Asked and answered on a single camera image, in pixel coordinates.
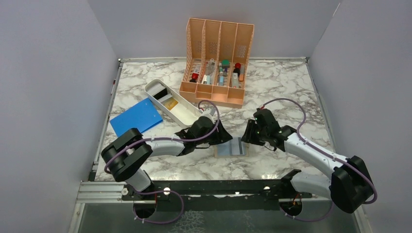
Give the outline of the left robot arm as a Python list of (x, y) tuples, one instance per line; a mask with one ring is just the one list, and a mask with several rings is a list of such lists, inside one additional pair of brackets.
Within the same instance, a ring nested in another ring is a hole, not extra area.
[(104, 171), (115, 181), (132, 186), (134, 193), (144, 200), (153, 192), (152, 180), (141, 168), (148, 158), (183, 156), (194, 152), (199, 145), (223, 144), (232, 138), (219, 120), (201, 116), (189, 128), (171, 137), (143, 138), (137, 128), (131, 128), (104, 148), (101, 157), (105, 161)]

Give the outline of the beige card holder wallet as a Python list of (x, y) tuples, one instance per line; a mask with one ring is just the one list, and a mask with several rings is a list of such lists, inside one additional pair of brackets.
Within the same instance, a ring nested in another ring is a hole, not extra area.
[(236, 157), (248, 157), (249, 146), (241, 141), (240, 137), (234, 137), (233, 139), (214, 146), (215, 158), (236, 158)]

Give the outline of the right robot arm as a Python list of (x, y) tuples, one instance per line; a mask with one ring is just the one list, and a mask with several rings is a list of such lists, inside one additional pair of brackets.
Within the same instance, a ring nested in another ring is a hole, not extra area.
[(293, 154), (322, 172), (321, 176), (299, 170), (289, 173), (280, 185), (281, 193), (291, 198), (306, 192), (332, 200), (346, 213), (353, 213), (367, 200), (373, 200), (375, 189), (365, 162), (353, 156), (335, 154), (301, 136), (291, 126), (281, 127), (272, 112), (258, 109), (248, 120), (242, 142)]

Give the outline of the white oblong tray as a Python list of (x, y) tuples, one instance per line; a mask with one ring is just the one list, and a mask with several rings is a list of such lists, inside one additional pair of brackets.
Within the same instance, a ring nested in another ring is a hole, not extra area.
[(182, 128), (190, 127), (201, 115), (197, 107), (160, 79), (150, 81), (144, 91), (155, 106)]

